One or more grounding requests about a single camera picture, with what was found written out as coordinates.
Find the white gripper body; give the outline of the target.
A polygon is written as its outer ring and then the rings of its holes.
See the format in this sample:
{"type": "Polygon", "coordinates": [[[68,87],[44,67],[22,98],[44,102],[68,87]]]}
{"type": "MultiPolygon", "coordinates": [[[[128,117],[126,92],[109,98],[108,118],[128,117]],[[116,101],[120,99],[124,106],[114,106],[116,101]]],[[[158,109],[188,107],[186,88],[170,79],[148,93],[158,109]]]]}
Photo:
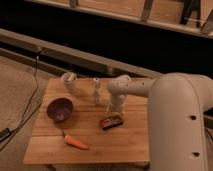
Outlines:
{"type": "Polygon", "coordinates": [[[112,109],[112,112],[123,112],[125,95],[111,95],[108,108],[112,109]]]}

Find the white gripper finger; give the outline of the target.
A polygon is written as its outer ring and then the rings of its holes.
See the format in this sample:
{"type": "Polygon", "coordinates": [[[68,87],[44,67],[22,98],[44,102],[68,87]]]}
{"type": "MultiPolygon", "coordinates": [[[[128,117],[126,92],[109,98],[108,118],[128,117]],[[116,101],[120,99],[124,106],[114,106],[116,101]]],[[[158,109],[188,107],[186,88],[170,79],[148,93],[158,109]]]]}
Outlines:
{"type": "Polygon", "coordinates": [[[119,111],[119,112],[117,112],[117,114],[119,115],[119,116],[121,116],[121,117],[123,117],[123,115],[124,115],[124,113],[121,111],[119,111]]]}
{"type": "Polygon", "coordinates": [[[106,116],[111,116],[113,114],[112,109],[111,108],[107,108],[106,109],[106,116]]]}

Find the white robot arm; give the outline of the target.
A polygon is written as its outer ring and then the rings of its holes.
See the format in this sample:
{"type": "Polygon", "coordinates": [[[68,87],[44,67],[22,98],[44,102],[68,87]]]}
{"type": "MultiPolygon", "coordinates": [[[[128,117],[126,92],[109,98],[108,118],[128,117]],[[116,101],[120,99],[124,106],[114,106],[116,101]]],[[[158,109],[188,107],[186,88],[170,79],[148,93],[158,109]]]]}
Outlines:
{"type": "Polygon", "coordinates": [[[114,111],[125,95],[147,99],[150,171],[208,171],[204,113],[213,108],[213,79],[168,73],[133,81],[122,75],[107,89],[114,111]]]}

